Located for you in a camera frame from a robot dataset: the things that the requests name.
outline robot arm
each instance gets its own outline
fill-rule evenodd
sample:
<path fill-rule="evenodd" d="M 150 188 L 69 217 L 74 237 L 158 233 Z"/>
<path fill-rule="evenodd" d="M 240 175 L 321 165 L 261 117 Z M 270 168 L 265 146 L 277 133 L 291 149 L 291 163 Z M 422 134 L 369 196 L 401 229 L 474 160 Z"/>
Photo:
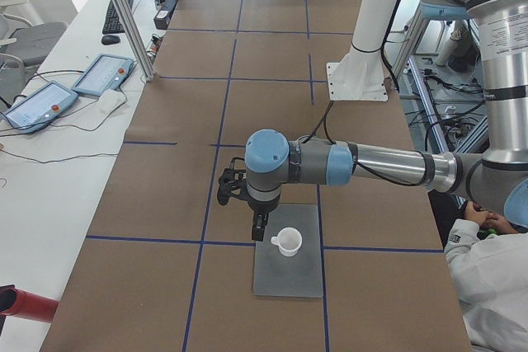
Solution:
<path fill-rule="evenodd" d="M 457 194 L 528 226 L 528 0 L 422 2 L 437 5 L 438 17 L 464 7 L 478 23 L 489 149 L 435 155 L 317 138 L 288 142 L 276 131 L 258 131 L 247 141 L 247 169 L 235 169 L 232 161 L 217 197 L 221 204 L 230 197 L 249 203 L 252 239 L 263 239 L 283 184 L 344 185 L 352 174 Z"/>
<path fill-rule="evenodd" d="M 526 223 L 523 209 L 528 204 L 519 209 L 517 203 L 508 209 L 505 203 L 512 200 L 509 197 L 516 190 L 527 196 L 524 190 L 528 190 L 528 171 L 510 173 L 486 168 L 480 154 L 429 154 L 349 142 L 330 144 L 319 138 L 302 143 L 302 139 L 287 141 L 275 130 L 262 129 L 247 141 L 245 162 L 247 169 L 236 169 L 233 160 L 224 170 L 217 199 L 222 205 L 229 198 L 247 201 L 254 212 L 255 241 L 264 238 L 269 213 L 279 203 L 282 185 L 345 185 L 352 175 L 454 193 L 494 212 L 506 211 L 514 223 Z"/>

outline computer mouse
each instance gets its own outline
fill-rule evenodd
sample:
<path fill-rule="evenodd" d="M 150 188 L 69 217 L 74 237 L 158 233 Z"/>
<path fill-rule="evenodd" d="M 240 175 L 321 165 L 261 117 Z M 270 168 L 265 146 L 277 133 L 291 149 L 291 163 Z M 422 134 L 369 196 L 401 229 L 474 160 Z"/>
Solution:
<path fill-rule="evenodd" d="M 104 35 L 102 36 L 101 43 L 103 45 L 114 45 L 119 43 L 121 38 L 118 35 Z"/>

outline keyboard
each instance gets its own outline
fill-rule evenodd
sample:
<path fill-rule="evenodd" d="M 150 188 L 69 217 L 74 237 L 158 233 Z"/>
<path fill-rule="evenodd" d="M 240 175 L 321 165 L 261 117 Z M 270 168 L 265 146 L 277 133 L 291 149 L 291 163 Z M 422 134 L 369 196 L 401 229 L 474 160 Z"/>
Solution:
<path fill-rule="evenodd" d="M 129 3 L 131 10 L 134 0 L 127 0 L 127 2 Z M 108 9 L 106 10 L 105 25 L 102 27 L 102 34 L 107 35 L 109 33 L 123 33 L 124 31 L 125 29 L 119 21 L 119 16 L 117 15 L 117 10 L 114 7 L 114 3 L 112 3 L 110 0 L 110 3 L 108 3 Z"/>

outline tablet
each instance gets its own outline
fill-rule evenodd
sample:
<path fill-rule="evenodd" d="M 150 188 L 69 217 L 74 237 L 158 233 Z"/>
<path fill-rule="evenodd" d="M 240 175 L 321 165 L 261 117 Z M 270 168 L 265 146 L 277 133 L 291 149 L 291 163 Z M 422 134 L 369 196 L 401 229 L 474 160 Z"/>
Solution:
<path fill-rule="evenodd" d="M 80 94 L 101 96 L 106 90 L 117 89 L 130 75 L 134 60 L 118 55 L 99 54 L 72 90 Z"/>
<path fill-rule="evenodd" d="M 21 134 L 30 134 L 51 123 L 77 98 L 76 92 L 52 81 L 2 115 Z"/>

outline red object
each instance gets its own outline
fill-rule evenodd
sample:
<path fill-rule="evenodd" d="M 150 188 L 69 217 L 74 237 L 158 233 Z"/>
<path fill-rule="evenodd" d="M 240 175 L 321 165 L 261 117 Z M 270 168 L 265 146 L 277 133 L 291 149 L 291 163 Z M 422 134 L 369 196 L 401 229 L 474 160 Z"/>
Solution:
<path fill-rule="evenodd" d="M 51 323 L 58 305 L 56 300 L 14 287 L 0 289 L 0 315 Z"/>

